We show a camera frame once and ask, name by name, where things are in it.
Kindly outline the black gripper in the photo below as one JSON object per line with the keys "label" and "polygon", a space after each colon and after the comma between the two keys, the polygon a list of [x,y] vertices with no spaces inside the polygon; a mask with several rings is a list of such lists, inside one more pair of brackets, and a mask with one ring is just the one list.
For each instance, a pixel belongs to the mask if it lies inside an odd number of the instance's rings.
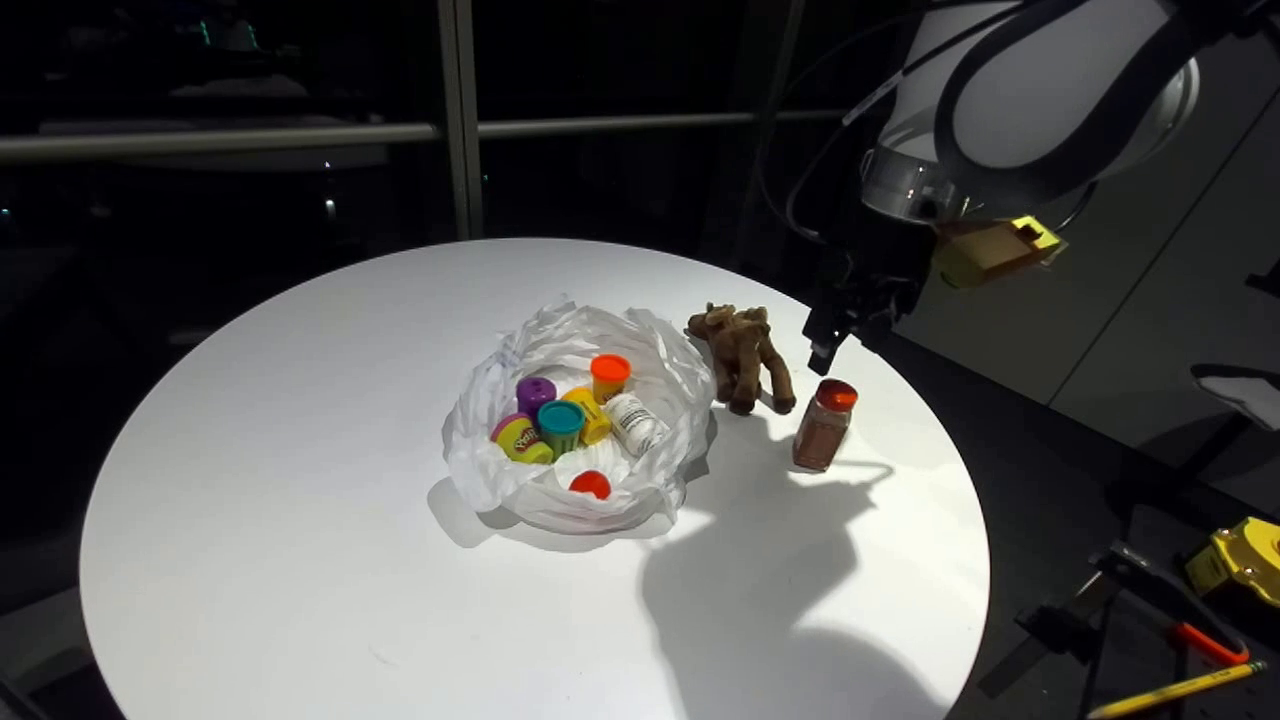
{"label": "black gripper", "polygon": [[849,336],[892,328],[927,285],[938,230],[885,214],[857,220],[833,234],[809,297],[809,367],[830,375]]}

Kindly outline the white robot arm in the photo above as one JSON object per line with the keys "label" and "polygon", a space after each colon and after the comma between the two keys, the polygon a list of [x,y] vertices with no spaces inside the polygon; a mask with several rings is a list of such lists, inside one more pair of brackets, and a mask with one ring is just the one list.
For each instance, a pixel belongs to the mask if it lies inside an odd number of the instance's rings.
{"label": "white robot arm", "polygon": [[1166,152],[1191,118],[1202,55],[1275,37],[1280,0],[955,0],[927,6],[902,63],[839,111],[830,149],[885,114],[806,324],[809,367],[892,328],[927,272],[985,285],[1054,260],[1064,214]]}

